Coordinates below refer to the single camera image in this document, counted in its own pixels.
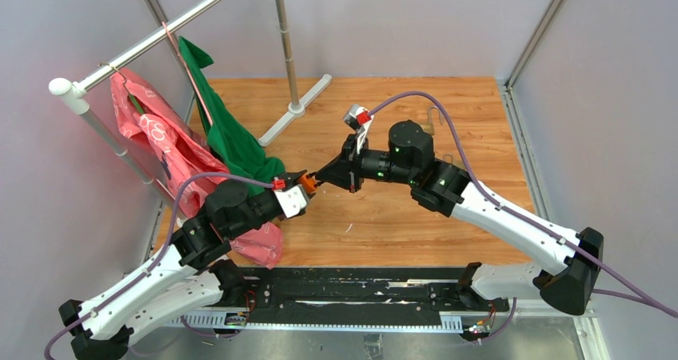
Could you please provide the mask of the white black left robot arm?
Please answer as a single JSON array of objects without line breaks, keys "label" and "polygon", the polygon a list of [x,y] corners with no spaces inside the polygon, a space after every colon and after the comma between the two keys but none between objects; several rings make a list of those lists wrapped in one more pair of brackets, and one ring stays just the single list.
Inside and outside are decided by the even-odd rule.
[{"label": "white black left robot arm", "polygon": [[[304,171],[278,175],[270,183],[219,174],[195,216],[167,244],[120,282],[85,301],[59,308],[77,359],[120,359],[130,346],[168,321],[221,302],[236,306],[245,280],[226,254],[243,234],[275,218],[303,215],[317,190]],[[250,195],[249,185],[263,191]]]}]

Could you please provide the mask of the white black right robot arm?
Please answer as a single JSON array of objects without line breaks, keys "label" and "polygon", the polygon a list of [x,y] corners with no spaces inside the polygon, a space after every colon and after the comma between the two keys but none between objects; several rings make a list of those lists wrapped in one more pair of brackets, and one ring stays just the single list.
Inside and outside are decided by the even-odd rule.
[{"label": "white black right robot arm", "polygon": [[351,193],[366,179],[407,184],[419,206],[480,227],[531,258],[525,265],[468,264],[456,289],[467,310],[490,299],[540,297],[562,313],[586,311],[600,274],[594,260],[602,257],[601,232],[552,224],[474,183],[466,170],[436,158],[433,137],[415,122],[391,126],[388,146],[371,150],[364,132],[351,134],[315,177]]}]

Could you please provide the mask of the orange black Opel padlock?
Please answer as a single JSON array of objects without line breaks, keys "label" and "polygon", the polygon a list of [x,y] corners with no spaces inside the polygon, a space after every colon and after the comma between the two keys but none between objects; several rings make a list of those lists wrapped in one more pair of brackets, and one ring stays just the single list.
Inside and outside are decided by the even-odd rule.
[{"label": "orange black Opel padlock", "polygon": [[309,197],[312,197],[316,193],[320,185],[315,177],[307,172],[301,174],[297,179],[297,183],[301,185],[302,189]]}]

